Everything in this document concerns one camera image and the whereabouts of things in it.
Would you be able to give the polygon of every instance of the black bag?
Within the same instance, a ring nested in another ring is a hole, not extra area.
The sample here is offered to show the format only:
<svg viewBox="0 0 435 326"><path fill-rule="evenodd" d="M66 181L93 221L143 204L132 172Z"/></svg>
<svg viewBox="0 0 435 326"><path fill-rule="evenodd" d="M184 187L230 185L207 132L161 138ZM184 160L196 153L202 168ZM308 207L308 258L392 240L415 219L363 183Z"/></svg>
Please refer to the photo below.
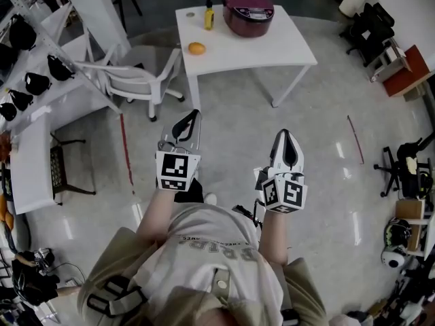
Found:
<svg viewBox="0 0 435 326"><path fill-rule="evenodd" d="M12 101L16 108L20 111L24 111L33 102L33 97L29 94L19 92L17 90L10 90Z"/></svg>
<svg viewBox="0 0 435 326"><path fill-rule="evenodd" d="M38 75L37 73L27 73L24 77L27 92L33 95L41 95L52 85L47 76Z"/></svg>
<svg viewBox="0 0 435 326"><path fill-rule="evenodd" d="M0 115L2 115L6 121L12 121L16 116L16 108L14 104L0 104Z"/></svg>
<svg viewBox="0 0 435 326"><path fill-rule="evenodd" d="M48 68L50 69L50 73L52 74L52 77L54 77L58 81L66 81L70 77L73 77L72 75L74 73L70 72L70 70L68 70L68 68L62 63L62 61L59 58L48 55L47 59L48 59Z"/></svg>
<svg viewBox="0 0 435 326"><path fill-rule="evenodd" d="M19 14L14 14L12 16L12 25L9 30L9 41L12 47L16 50L30 50L35 44L35 31Z"/></svg>
<svg viewBox="0 0 435 326"><path fill-rule="evenodd" d="M0 43L0 69L6 70L14 64L18 58L18 52L11 47Z"/></svg>

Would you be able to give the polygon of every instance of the cable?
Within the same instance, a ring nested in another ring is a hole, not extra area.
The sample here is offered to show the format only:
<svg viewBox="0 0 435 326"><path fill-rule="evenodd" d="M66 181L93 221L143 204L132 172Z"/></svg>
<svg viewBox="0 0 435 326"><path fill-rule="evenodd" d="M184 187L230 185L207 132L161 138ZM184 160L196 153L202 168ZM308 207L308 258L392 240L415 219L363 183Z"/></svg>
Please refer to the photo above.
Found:
<svg viewBox="0 0 435 326"><path fill-rule="evenodd" d="M86 278L84 277L84 274L83 274L82 270L80 268L78 268L75 264L70 264L69 262L65 262L64 264L69 264L70 266L76 267L80 271L80 274L83 276L83 283L86 281ZM59 264L57 267L54 267L51 271L47 272L47 274L53 272L54 270L56 270L57 268L63 266L64 264Z"/></svg>

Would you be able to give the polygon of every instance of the person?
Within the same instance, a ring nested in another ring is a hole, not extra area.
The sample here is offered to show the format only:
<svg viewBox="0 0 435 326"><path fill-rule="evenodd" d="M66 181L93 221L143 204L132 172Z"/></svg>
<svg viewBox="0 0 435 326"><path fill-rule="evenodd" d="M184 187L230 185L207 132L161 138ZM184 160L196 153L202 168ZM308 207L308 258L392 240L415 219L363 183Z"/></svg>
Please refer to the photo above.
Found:
<svg viewBox="0 0 435 326"><path fill-rule="evenodd" d="M80 287L58 288L60 280L57 275L41 275L35 262L35 254L30 251L15 255L12 261L12 278L19 296L33 306L80 290Z"/></svg>
<svg viewBox="0 0 435 326"><path fill-rule="evenodd" d="M156 189L137 231L121 228L100 256L79 292L78 311L87 325L114 325L101 313L113 317L117 307L101 302L109 303L120 275L131 276L128 286L138 286L146 300L126 311L123 326L287 325L286 293L300 325L327 325L304 259L288 265L285 216L266 212L258 244L252 220L216 206L214 194L203 198L196 179L188 192Z"/></svg>

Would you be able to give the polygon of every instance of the plastic chair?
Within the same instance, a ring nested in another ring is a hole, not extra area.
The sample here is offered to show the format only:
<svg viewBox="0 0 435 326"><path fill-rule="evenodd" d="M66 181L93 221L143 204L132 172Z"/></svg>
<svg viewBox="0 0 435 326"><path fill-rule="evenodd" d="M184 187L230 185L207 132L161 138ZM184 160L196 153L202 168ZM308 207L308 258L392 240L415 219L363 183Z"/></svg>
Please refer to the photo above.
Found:
<svg viewBox="0 0 435 326"><path fill-rule="evenodd" d="M148 116L157 120L154 105L161 104L163 96L170 94L183 102L182 93L168 88L179 73L181 50L154 46L133 47L118 64L109 65L116 45L112 46L101 62L75 62L78 67L94 69L99 76L102 89L109 95L117 94L131 103L135 99L149 101Z"/></svg>

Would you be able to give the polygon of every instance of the rice cooker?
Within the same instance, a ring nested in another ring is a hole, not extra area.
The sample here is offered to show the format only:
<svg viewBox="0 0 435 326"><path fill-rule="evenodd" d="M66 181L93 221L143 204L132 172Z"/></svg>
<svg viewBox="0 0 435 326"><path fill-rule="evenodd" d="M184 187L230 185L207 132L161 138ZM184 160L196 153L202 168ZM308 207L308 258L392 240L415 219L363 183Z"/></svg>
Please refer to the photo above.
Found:
<svg viewBox="0 0 435 326"><path fill-rule="evenodd" d="M225 23L243 37L266 34L275 14L270 0L223 0L223 4Z"/></svg>

